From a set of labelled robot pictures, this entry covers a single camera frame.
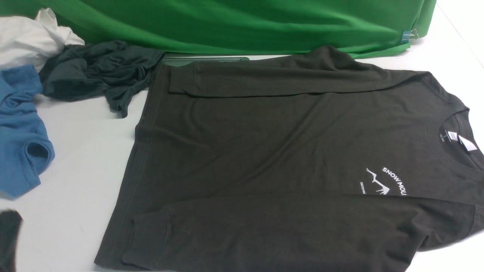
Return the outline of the black robot arm left side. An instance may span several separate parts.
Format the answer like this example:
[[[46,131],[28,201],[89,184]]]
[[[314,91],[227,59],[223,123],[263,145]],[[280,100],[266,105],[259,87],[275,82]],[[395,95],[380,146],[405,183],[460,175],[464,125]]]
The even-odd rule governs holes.
[[[16,271],[16,252],[22,217],[15,210],[0,214],[0,271]]]

